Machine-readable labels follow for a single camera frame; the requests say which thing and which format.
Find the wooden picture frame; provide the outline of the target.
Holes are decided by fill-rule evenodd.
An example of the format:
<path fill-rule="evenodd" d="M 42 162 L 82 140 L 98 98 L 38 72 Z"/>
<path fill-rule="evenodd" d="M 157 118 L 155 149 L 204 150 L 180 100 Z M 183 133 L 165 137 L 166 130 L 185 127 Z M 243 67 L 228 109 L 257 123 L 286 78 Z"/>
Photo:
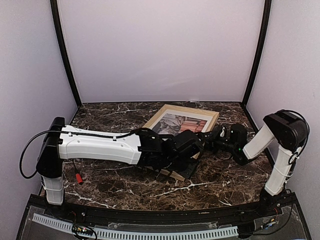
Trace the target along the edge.
<path fill-rule="evenodd" d="M 187 144 L 187 139 L 195 137 L 195 134 L 212 131 L 219 115 L 216 111 L 165 104 L 144 127 L 158 135 L 172 135 L 176 145 L 181 146 Z M 160 173 L 180 181 L 189 179 L 203 152 L 204 149 L 200 148 L 193 156 L 182 153 L 177 161 L 162 169 Z"/>

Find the red handled screwdriver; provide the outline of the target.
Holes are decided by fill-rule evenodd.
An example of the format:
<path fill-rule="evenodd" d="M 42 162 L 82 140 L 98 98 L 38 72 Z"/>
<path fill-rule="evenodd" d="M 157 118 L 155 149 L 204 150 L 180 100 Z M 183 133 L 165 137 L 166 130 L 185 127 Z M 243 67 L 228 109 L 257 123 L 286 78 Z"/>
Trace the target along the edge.
<path fill-rule="evenodd" d="M 75 178 L 76 178 L 76 180 L 77 180 L 77 183 L 78 183 L 79 185 L 83 185 L 83 184 L 84 184 L 84 181 L 83 181 L 83 179 L 82 179 L 82 176 L 81 176 L 79 170 L 78 170 L 77 167 L 76 167 L 75 162 L 73 161 L 72 164 L 73 164 L 74 173 L 75 173 Z"/>

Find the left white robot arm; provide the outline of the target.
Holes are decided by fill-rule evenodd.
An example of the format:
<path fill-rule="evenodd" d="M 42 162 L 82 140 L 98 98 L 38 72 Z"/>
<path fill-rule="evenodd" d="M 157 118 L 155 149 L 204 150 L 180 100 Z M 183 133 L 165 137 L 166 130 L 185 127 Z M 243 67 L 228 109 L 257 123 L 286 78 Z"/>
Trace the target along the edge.
<path fill-rule="evenodd" d="M 71 208 L 64 202 L 64 160 L 116 161 L 178 173 L 193 171 L 197 164 L 194 156 L 203 150 L 203 142 L 190 130 L 176 136 L 158 134 L 144 127 L 129 133 L 109 133 L 66 125 L 63 117 L 56 117 L 46 132 L 36 170 L 41 175 L 51 210 L 58 217 L 67 218 Z"/>

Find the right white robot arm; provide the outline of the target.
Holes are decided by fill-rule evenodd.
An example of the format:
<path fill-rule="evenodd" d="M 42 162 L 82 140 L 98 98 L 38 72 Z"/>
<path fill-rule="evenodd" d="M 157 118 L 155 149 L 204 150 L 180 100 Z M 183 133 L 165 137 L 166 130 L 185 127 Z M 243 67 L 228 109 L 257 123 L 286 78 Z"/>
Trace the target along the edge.
<path fill-rule="evenodd" d="M 205 149 L 213 153 L 228 152 L 240 166 L 255 160 L 273 141 L 277 141 L 278 154 L 272 172 L 255 205 L 255 213 L 260 217 L 266 217 L 274 210 L 310 134 L 306 119 L 293 110 L 281 109 L 266 115 L 263 122 L 263 126 L 250 141 L 247 141 L 247 131 L 242 124 L 233 124 L 229 137 L 226 137 L 226 130 L 222 126 L 198 135 Z"/>

